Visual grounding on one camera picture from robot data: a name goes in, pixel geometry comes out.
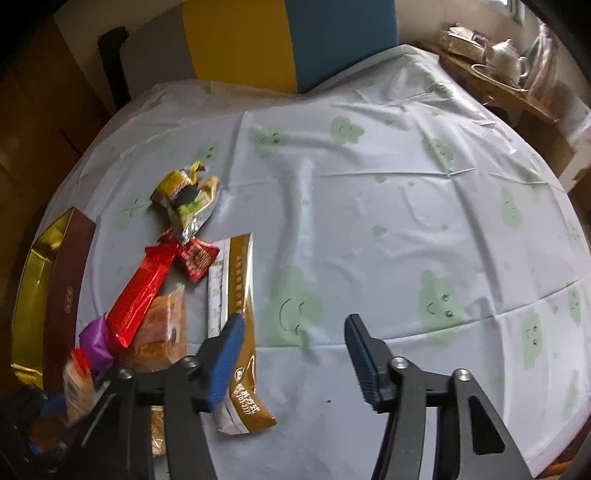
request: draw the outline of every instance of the wall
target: wall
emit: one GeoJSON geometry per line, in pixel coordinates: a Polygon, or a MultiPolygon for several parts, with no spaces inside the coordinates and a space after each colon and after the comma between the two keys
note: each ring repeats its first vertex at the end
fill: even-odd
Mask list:
{"type": "Polygon", "coordinates": [[[100,62],[98,38],[112,28],[136,30],[183,0],[69,0],[54,15],[72,55],[107,110],[115,113],[100,62]]]}
{"type": "MultiPolygon", "coordinates": [[[[524,26],[512,21],[505,7],[492,0],[395,0],[400,24],[400,39],[413,43],[418,39],[435,39],[442,27],[459,22],[479,30],[492,40],[513,38],[520,51],[531,45],[538,34],[538,22],[526,10],[524,26]]],[[[154,18],[182,0],[69,0],[54,18],[72,55],[88,82],[107,109],[115,108],[100,63],[96,40],[113,27],[129,31],[154,18]]],[[[561,79],[588,105],[591,89],[576,63],[561,46],[558,59],[561,79]]]]}

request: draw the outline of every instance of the yellow panel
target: yellow panel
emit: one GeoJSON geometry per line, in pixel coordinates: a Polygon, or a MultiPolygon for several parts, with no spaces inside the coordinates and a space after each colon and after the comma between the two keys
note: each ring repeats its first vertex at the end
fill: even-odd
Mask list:
{"type": "Polygon", "coordinates": [[[297,92],[282,0],[187,0],[183,24],[198,79],[297,92]]]}

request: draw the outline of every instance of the gift box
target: gift box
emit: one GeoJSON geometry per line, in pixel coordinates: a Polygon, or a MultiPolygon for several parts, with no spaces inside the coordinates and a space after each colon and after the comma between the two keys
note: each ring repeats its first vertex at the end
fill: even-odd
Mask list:
{"type": "Polygon", "coordinates": [[[71,208],[33,243],[12,317],[11,366],[24,384],[63,390],[74,348],[78,297],[95,223],[71,208]]]}

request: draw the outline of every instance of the table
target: table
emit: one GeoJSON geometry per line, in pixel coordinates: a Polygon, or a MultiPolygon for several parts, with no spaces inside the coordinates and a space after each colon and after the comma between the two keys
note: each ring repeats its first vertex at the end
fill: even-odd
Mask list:
{"type": "Polygon", "coordinates": [[[417,45],[423,50],[439,55],[441,67],[477,100],[490,96],[498,102],[501,108],[507,110],[510,116],[513,113],[519,118],[521,112],[526,111],[547,124],[553,125],[557,122],[557,119],[536,98],[526,98],[478,76],[472,70],[473,62],[471,60],[446,52],[440,45],[429,41],[419,41],[417,45]]]}
{"type": "MultiPolygon", "coordinates": [[[[279,421],[228,439],[204,416],[220,479],[370,476],[386,419],[364,404],[343,344],[351,312],[422,369],[468,368],[534,473],[580,430],[591,257],[576,214],[542,159],[408,45],[305,97],[179,82],[118,112],[40,226],[70,206],[97,223],[78,331],[111,308],[166,228],[154,186],[205,145],[222,193],[200,237],[253,233],[257,394],[279,421]],[[543,342],[525,342],[530,331],[543,342]]],[[[162,293],[178,281],[173,268],[162,293]]],[[[207,284],[186,287],[193,352],[207,284]]]]}

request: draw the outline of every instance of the window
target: window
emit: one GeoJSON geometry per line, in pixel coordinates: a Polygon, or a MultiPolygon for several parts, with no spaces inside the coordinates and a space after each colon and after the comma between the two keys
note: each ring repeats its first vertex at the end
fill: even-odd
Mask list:
{"type": "Polygon", "coordinates": [[[509,11],[509,13],[511,14],[511,16],[513,17],[513,20],[515,22],[517,22],[519,25],[523,25],[523,20],[524,20],[524,16],[525,16],[525,9],[523,4],[521,3],[520,0],[491,0],[494,3],[497,4],[502,4],[504,5],[507,10],[509,11]]]}

